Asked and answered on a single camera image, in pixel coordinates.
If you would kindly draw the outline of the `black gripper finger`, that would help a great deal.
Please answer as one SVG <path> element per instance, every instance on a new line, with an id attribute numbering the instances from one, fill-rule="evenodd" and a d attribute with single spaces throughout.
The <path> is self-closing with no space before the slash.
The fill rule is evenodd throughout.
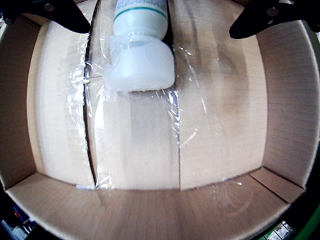
<path id="1" fill-rule="evenodd" d="M 245 39 L 286 22 L 303 20 L 309 28 L 320 31 L 320 2 L 318 0 L 252 0 L 229 28 L 232 39 Z"/>
<path id="2" fill-rule="evenodd" d="M 52 20 L 80 34 L 90 31 L 90 23 L 73 0 L 2 0 L 0 15 L 11 25 L 21 14 L 33 14 Z"/>

